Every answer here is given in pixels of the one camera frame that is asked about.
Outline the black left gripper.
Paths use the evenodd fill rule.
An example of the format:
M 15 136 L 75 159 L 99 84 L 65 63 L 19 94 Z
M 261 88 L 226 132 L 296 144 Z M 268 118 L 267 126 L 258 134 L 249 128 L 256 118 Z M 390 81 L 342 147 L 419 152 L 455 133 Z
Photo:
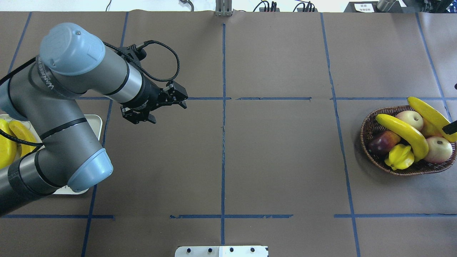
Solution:
M 179 105 L 187 109 L 186 88 L 171 79 L 159 79 L 147 72 L 141 65 L 147 53 L 144 48 L 149 43 L 115 48 L 115 52 L 126 63 L 126 75 L 119 88 L 114 90 L 114 100 L 121 104 L 121 115 L 132 124 L 150 122 L 156 118 L 150 112 L 162 106 Z M 166 82 L 164 89 L 155 81 Z

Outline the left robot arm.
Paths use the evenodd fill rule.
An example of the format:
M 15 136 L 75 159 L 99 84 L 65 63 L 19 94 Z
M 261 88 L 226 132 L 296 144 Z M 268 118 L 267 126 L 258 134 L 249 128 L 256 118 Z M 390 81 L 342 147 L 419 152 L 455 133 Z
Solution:
M 174 76 L 160 88 L 142 68 L 150 44 L 161 42 L 115 47 L 77 24 L 61 23 L 44 36 L 36 57 L 1 80 L 1 110 L 30 122 L 41 140 L 37 150 L 1 168 L 1 216 L 64 186 L 87 190 L 112 174 L 109 156 L 76 102 L 88 90 L 121 104 L 133 124 L 156 123 L 151 112 L 163 106 L 186 109 L 189 96 Z

